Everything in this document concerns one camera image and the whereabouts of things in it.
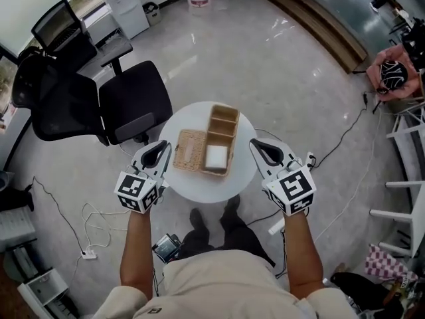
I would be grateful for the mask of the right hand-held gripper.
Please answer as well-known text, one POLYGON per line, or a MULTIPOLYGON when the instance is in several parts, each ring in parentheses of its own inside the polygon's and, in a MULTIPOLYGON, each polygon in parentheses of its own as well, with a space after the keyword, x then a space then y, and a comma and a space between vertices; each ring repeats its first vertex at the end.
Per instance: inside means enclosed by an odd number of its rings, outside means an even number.
POLYGON ((272 138, 253 138, 249 148, 262 176, 262 191, 284 215, 295 215, 312 205, 315 184, 309 168, 294 159, 287 144, 272 138))

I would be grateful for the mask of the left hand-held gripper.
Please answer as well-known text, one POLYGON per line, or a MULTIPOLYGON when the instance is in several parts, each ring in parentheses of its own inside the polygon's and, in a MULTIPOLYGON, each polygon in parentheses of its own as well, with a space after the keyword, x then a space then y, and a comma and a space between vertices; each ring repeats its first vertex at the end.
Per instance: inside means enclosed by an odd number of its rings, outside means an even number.
POLYGON ((172 147, 165 140, 138 150, 125 171, 120 172, 114 193, 121 205, 137 213, 147 213, 163 197, 163 175, 169 165, 172 147), (139 170, 137 167, 149 167, 139 170))

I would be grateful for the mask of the woven wicker organizer box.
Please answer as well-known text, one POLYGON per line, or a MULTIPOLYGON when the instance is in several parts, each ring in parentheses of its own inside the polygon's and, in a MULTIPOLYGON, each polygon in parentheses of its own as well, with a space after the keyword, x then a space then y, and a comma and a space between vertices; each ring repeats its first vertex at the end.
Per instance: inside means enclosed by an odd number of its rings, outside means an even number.
POLYGON ((181 130, 177 145, 173 167, 186 171, 199 171, 202 173, 225 177, 230 171, 233 159, 240 112, 231 108, 214 104, 208 120, 207 129, 181 130), (228 148, 227 169, 205 169, 205 156, 208 145, 226 146, 228 148))

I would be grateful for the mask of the person's left forearm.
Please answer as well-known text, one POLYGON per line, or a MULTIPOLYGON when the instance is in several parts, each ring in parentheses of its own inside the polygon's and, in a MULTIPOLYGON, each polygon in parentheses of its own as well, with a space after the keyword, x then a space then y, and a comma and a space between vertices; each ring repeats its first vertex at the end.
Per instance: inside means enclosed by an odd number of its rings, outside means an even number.
POLYGON ((120 264, 121 285, 136 288, 151 300, 153 274, 150 211, 145 214, 132 211, 120 264))

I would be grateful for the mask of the person's right forearm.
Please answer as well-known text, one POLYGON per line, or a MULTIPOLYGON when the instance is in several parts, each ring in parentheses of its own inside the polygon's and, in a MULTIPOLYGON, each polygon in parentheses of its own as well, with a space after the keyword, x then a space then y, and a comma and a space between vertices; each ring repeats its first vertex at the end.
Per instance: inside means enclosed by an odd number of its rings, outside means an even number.
POLYGON ((316 290, 324 288, 323 265, 305 213, 284 215, 284 219, 290 292, 298 299, 307 298, 316 290))

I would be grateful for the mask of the white tissue stack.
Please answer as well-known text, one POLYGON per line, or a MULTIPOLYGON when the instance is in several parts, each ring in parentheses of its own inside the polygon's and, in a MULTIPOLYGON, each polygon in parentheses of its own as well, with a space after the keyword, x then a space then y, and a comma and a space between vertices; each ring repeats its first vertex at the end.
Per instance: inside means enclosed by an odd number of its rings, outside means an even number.
POLYGON ((205 169, 227 169, 228 148, 226 146, 208 145, 205 156, 205 169))

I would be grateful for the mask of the white cabinet shelf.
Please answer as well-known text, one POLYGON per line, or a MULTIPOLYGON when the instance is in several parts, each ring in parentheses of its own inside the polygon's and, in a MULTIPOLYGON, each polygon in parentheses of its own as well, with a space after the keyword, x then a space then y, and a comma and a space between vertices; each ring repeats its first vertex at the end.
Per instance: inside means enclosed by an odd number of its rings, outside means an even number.
POLYGON ((50 313, 48 305, 63 295, 68 290, 68 285, 57 270, 51 268, 44 274, 22 283, 17 290, 39 319, 58 319, 50 313))

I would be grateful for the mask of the round white side table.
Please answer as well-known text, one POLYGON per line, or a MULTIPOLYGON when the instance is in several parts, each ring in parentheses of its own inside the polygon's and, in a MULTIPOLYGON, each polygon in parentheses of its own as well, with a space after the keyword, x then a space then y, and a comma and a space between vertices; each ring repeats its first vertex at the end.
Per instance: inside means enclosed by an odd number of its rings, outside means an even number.
MULTIPOLYGON (((195 102, 176 111, 165 123, 160 140, 173 147, 181 130, 205 131, 209 120, 212 101, 195 102)), ((250 152, 249 141, 257 136, 253 125, 244 114, 240 114, 234 155, 226 177, 207 173, 191 172, 173 167, 170 163, 164 178, 180 196, 198 203, 218 203, 241 193, 252 181, 257 167, 250 152)))

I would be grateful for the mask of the person's right black shoe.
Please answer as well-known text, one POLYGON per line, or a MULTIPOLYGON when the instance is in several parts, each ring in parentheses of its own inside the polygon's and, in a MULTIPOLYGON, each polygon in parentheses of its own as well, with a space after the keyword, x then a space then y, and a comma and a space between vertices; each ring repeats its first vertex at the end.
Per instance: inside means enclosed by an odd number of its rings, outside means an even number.
POLYGON ((235 195, 234 197, 230 198, 227 201, 226 206, 224 208, 223 215, 226 217, 237 215, 239 206, 240 206, 240 196, 235 195))

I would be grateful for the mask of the person's black shoe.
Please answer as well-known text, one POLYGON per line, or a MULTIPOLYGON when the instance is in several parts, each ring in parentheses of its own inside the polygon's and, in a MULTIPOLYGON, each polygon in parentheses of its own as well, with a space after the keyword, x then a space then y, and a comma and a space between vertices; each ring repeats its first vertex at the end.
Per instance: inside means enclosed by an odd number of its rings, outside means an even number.
POLYGON ((191 210, 189 215, 189 221, 196 233, 202 235, 209 235, 209 230, 204 222, 203 215, 198 208, 191 210))
POLYGON ((226 217, 237 215, 239 206, 240 206, 240 196, 235 195, 234 197, 230 198, 227 201, 226 206, 224 208, 223 215, 226 217))

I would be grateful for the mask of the black mesh office chair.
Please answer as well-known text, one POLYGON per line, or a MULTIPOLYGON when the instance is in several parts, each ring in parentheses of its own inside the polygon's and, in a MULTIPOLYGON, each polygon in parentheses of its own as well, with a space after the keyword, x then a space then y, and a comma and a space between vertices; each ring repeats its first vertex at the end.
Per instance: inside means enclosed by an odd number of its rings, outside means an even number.
POLYGON ((149 60, 123 70, 129 43, 104 56, 114 75, 97 85, 80 69, 97 49, 67 0, 51 7, 31 30, 38 41, 19 56, 11 101, 31 113, 35 134, 44 141, 96 136, 105 146, 127 140, 148 143, 148 131, 172 116, 167 89, 149 60))

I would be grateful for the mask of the person's left black shoe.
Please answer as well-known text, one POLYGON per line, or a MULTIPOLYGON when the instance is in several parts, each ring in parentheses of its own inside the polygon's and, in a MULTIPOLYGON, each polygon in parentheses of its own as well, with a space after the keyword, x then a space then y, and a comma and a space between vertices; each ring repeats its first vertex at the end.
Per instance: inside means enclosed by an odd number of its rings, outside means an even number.
POLYGON ((189 221, 196 233, 202 235, 209 235, 209 230, 204 222, 203 215, 198 208, 191 210, 189 215, 189 221))

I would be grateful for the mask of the person's black trousers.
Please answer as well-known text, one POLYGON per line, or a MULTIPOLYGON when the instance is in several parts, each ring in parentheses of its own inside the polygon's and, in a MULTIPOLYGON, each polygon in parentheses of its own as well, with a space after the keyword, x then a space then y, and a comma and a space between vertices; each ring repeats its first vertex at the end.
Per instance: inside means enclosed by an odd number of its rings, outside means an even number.
POLYGON ((177 258, 186 259, 211 251, 240 250, 263 258, 275 267, 275 262, 265 252, 254 231, 238 214, 230 217, 222 215, 220 224, 224 229, 224 243, 221 246, 214 247, 209 243, 210 232, 209 235, 202 235, 192 230, 183 239, 177 258))

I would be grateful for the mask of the black handheld screen device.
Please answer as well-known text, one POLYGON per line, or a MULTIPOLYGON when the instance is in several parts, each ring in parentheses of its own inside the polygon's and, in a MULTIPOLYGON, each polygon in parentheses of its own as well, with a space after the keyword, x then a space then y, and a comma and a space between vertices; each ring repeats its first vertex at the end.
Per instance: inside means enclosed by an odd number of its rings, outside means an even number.
POLYGON ((165 234, 152 246, 152 251, 164 264, 167 264, 178 256, 181 245, 176 234, 165 234))

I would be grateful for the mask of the white metal shelf rack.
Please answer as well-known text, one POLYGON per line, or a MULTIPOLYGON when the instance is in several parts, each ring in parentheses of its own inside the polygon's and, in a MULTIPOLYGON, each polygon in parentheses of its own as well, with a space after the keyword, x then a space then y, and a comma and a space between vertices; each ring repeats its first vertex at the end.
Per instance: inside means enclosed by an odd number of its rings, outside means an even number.
POLYGON ((392 131, 387 138, 418 132, 419 136, 425 136, 425 102, 409 106, 396 113, 392 131))

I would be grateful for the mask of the person's beige shirt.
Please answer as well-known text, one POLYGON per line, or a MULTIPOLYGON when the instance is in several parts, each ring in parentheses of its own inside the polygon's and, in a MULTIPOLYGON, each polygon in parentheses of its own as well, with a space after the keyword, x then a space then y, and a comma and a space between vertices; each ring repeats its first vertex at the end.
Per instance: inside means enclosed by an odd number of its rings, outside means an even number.
POLYGON ((262 258, 211 251, 164 268, 165 294, 151 300, 117 286, 92 319, 358 319, 345 295, 322 288, 304 298, 284 290, 262 258))

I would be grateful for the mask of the wooden step platform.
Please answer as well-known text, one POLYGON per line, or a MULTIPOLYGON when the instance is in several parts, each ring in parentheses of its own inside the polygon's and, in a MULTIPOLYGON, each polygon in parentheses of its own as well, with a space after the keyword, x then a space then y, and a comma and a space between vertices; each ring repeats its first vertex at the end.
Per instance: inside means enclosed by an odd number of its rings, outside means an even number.
POLYGON ((267 1, 308 31, 347 74, 367 59, 368 52, 361 41, 318 0, 267 1))

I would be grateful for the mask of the black patterned cushion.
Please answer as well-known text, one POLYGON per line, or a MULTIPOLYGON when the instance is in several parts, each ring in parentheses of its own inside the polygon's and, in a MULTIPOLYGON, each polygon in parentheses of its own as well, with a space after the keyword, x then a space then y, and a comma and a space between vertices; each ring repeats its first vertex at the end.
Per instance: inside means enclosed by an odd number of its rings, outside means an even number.
POLYGON ((407 80, 408 71, 401 62, 388 60, 380 65, 380 84, 386 90, 397 90, 407 80))

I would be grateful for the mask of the small grey waste bin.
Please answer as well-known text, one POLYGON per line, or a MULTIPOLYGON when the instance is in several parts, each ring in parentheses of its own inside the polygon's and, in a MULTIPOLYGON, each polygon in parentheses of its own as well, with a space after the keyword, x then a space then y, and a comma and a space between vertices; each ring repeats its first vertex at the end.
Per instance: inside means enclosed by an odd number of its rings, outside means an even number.
POLYGON ((156 3, 148 1, 143 4, 143 10, 150 27, 158 24, 162 20, 160 7, 156 3))

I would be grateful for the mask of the white water dispenser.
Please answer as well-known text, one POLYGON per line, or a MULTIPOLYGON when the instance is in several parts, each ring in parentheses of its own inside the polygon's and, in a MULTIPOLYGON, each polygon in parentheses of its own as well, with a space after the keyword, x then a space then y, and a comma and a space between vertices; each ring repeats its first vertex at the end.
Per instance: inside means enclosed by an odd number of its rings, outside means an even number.
POLYGON ((132 39, 149 28, 141 0, 105 0, 122 33, 132 39))

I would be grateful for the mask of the white slotted tray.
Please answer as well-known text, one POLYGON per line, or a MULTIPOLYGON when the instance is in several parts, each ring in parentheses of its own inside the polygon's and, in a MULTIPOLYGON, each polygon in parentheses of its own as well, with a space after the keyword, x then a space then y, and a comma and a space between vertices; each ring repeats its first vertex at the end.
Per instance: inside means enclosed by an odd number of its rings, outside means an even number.
POLYGON ((0 253, 36 238, 30 214, 28 207, 0 212, 0 253))

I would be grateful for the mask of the pink checkered cloth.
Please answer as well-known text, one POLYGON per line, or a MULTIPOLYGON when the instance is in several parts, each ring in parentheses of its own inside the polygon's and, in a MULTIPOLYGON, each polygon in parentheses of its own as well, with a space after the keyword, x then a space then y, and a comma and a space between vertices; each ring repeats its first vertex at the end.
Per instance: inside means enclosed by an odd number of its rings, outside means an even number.
POLYGON ((418 280, 418 276, 406 265, 372 244, 369 245, 369 252, 365 259, 365 273, 377 276, 381 280, 406 279, 408 282, 418 280))

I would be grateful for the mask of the white table frame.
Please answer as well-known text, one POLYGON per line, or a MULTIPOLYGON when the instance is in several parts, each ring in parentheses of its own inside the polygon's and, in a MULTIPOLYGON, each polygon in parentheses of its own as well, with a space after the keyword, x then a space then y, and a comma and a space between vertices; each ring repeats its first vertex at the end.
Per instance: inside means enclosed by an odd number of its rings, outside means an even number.
POLYGON ((418 190, 416 197, 412 198, 413 205, 409 213, 398 213, 377 209, 371 209, 369 211, 369 215, 372 217, 390 219, 395 222, 409 225, 410 246, 407 249, 382 241, 378 244, 378 247, 404 257, 414 258, 425 237, 425 180, 386 181, 384 185, 390 189, 411 189, 413 187, 418 190))

